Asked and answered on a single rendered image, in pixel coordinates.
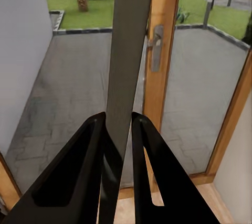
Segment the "poster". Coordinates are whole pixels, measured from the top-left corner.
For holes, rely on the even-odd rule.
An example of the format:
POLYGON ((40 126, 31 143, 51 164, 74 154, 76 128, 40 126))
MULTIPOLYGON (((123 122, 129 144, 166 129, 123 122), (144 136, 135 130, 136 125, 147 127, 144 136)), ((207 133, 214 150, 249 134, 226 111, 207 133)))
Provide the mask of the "poster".
POLYGON ((113 224, 151 0, 114 0, 98 224, 113 224))

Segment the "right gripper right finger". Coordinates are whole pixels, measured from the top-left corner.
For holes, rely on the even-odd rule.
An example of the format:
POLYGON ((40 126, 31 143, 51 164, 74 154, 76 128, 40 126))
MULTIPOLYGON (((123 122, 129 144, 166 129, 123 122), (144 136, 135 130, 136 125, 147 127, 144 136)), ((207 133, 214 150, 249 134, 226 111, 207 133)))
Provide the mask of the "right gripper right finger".
POLYGON ((153 122, 132 113, 135 224, 221 224, 153 122), (144 147, 164 206, 152 203, 144 147))

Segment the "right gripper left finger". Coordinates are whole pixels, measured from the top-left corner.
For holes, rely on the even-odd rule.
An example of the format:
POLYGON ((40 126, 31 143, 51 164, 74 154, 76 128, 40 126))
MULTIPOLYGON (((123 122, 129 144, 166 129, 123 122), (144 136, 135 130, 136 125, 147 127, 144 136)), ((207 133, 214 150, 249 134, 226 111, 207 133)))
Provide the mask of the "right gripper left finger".
POLYGON ((105 126, 87 118, 0 224, 96 224, 105 126))

